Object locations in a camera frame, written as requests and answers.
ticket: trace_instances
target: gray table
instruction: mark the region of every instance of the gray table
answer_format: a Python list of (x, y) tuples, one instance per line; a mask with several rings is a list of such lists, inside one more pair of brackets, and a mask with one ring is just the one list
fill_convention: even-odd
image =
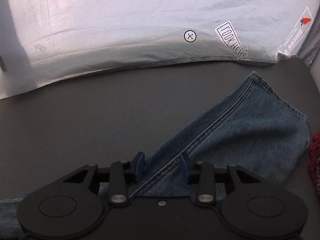
[[(109, 166), (157, 147), (233, 91), (252, 71), (320, 130), (320, 94), (305, 64), (200, 62), (57, 82), (0, 100), (0, 198), (33, 191), (86, 164)], [(302, 236), (320, 239), (308, 152), (285, 186), (309, 208)]]

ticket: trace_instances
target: stitching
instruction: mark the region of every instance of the stitching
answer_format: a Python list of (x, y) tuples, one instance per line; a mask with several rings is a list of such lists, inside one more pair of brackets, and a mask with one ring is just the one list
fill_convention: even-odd
[(7, 202), (19, 202), (23, 198), (14, 198), (14, 199), (6, 199), (6, 200), (0, 200), (0, 203), (7, 203)]
[[(220, 117), (218, 117), (211, 125), (209, 125), (202, 133), (200, 133), (197, 138), (195, 138), (192, 142), (190, 142), (181, 152), (186, 151), (187, 153), (192, 152), (192, 150), (197, 147), (202, 141), (204, 141), (213, 130), (217, 129), (238, 107), (244, 102), (247, 95), (251, 92), (253, 85), (256, 83), (256, 78), (253, 78), (248, 84), (245, 91), (242, 95), (236, 100), (236, 102), (229, 107)], [(178, 153), (172, 160), (170, 160), (166, 165), (164, 165), (156, 174), (154, 174), (151, 178), (149, 178), (146, 182), (144, 182), (139, 188), (137, 188), (131, 195), (132, 197), (137, 192), (145, 192), (146, 187), (150, 188), (156, 182), (158, 182), (164, 174), (169, 171), (172, 171), (174, 168), (178, 166), (178, 163), (172, 163), (179, 157), (180, 153)]]
[(263, 88), (271, 95), (273, 95), (280, 103), (282, 103), (284, 106), (286, 106), (287, 109), (289, 109), (292, 113), (296, 114), (297, 116), (305, 119), (308, 123), (308, 127), (310, 129), (310, 124), (308, 117), (306, 117), (304, 114), (302, 114), (298, 109), (295, 109), (293, 106), (291, 106), (287, 101), (283, 100), (281, 97), (278, 96), (278, 94), (271, 88), (271, 86), (255, 71), (252, 71), (252, 74), (257, 78), (259, 83), (263, 86)]

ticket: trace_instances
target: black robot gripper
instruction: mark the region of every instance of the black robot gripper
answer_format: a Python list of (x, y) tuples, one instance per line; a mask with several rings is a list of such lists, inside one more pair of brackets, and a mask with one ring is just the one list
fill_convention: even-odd
[[(240, 166), (214, 168), (180, 154), (180, 171), (196, 197), (132, 197), (145, 155), (108, 168), (85, 165), (27, 195), (17, 208), (23, 240), (298, 240), (308, 209), (296, 195)], [(109, 182), (107, 198), (98, 196)], [(216, 200), (215, 184), (227, 197)]]

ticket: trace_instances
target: metal screw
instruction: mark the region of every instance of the metal screw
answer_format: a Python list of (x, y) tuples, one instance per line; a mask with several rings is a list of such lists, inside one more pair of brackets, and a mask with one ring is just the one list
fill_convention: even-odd
[(209, 194), (202, 194), (198, 196), (198, 200), (204, 203), (211, 202), (213, 201), (213, 196)]
[(111, 197), (113, 203), (124, 203), (126, 200), (127, 198), (124, 195), (113, 195)]
[(164, 200), (160, 200), (160, 201), (158, 202), (158, 205), (159, 205), (159, 206), (165, 206), (166, 204), (167, 204), (167, 202), (164, 201)]

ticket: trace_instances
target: denim jeans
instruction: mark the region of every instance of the denim jeans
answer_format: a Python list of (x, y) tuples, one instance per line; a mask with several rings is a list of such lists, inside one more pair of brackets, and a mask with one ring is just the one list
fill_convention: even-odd
[[(252, 71), (227, 97), (206, 110), (164, 142), (146, 160), (142, 180), (128, 187), (133, 196), (190, 196), (196, 185), (187, 185), (179, 170), (179, 155), (206, 161), (217, 168), (240, 165), (276, 184), (281, 184), (309, 147), (308, 118), (281, 99)], [(216, 184), (217, 200), (225, 197)], [(106, 197), (108, 187), (99, 196)], [(23, 235), (15, 212), (30, 192), (0, 201), (0, 239)]]

